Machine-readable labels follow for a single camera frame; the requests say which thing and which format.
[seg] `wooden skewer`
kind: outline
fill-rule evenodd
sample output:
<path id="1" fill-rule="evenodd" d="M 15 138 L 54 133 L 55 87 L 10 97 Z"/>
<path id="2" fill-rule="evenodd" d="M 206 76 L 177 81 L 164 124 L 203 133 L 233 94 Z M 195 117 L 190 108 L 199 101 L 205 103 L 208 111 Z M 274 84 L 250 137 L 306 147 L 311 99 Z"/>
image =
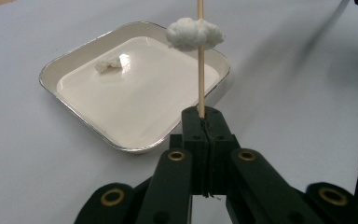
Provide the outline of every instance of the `wooden skewer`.
<path id="1" fill-rule="evenodd" d="M 199 20 L 203 19 L 203 0 L 198 0 Z M 205 118 L 204 47 L 199 46 L 199 117 Z"/>

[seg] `white table surface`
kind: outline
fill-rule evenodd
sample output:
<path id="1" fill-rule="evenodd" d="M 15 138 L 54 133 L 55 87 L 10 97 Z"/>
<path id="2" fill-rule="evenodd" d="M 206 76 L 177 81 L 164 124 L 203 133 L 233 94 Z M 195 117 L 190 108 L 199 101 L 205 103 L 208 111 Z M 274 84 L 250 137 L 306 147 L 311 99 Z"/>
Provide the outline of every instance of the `white table surface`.
<path id="1" fill-rule="evenodd" d="M 242 147 L 293 187 L 354 192 L 358 173 L 358 6 L 338 0 L 205 1 L 224 31 L 231 88 L 214 106 Z M 38 83 L 51 60 L 132 21 L 196 18 L 196 1 L 17 0 L 0 6 L 0 223 L 73 223 L 97 188 L 150 177 L 163 144 L 108 146 Z M 193 223 L 231 223 L 225 200 L 196 197 Z"/>

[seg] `white cotton ball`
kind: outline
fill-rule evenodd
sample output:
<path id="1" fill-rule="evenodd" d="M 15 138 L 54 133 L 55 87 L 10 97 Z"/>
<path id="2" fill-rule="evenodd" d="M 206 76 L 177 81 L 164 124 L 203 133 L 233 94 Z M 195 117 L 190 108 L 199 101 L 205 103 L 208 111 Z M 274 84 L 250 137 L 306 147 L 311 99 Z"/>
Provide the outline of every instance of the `white cotton ball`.
<path id="1" fill-rule="evenodd" d="M 225 39 L 216 25 L 206 20 L 193 21 L 191 18 L 182 18 L 172 23 L 167 28 L 166 36 L 172 47 L 182 51 L 191 51 L 201 45 L 211 49 Z"/>
<path id="2" fill-rule="evenodd" d="M 121 67 L 120 58 L 114 57 L 114 58 L 102 59 L 95 64 L 95 70 L 97 70 L 99 73 L 102 73 L 102 72 L 106 71 L 106 69 L 109 66 Z"/>

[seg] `metal ring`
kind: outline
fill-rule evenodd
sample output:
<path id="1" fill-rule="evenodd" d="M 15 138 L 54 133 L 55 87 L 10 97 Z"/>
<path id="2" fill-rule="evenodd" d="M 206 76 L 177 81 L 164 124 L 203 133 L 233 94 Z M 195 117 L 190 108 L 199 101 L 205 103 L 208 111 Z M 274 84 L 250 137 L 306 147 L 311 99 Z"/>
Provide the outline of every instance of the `metal ring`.
<path id="1" fill-rule="evenodd" d="M 336 189 L 322 187 L 318 192 L 321 198 L 333 205 L 345 206 L 348 204 L 347 196 Z"/>
<path id="2" fill-rule="evenodd" d="M 107 199 L 108 195 L 113 193 L 117 194 L 118 197 L 114 200 Z M 110 189 L 107 192 L 105 192 L 101 197 L 101 204 L 105 206 L 114 206 L 121 203 L 123 199 L 124 199 L 124 191 L 122 189 L 118 189 L 118 188 Z"/>
<path id="3" fill-rule="evenodd" d="M 181 151 L 173 151 L 170 154 L 168 154 L 168 158 L 171 161 L 182 161 L 185 159 L 185 153 L 181 152 Z"/>
<path id="4" fill-rule="evenodd" d="M 238 157 L 243 161 L 254 161 L 256 155 L 251 151 L 241 151 L 238 153 Z"/>

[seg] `square dish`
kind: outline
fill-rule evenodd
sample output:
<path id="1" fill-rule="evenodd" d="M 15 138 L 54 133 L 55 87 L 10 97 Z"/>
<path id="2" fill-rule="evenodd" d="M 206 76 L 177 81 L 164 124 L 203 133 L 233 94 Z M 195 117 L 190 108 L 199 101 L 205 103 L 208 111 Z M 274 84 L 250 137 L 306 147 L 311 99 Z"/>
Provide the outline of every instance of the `square dish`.
<path id="1" fill-rule="evenodd" d="M 118 57 L 122 68 L 99 73 L 95 64 Z M 205 94 L 228 75 L 227 59 L 205 51 Z M 146 152 L 198 102 L 197 52 L 169 48 L 165 28 L 133 22 L 52 61 L 41 85 L 115 148 Z"/>

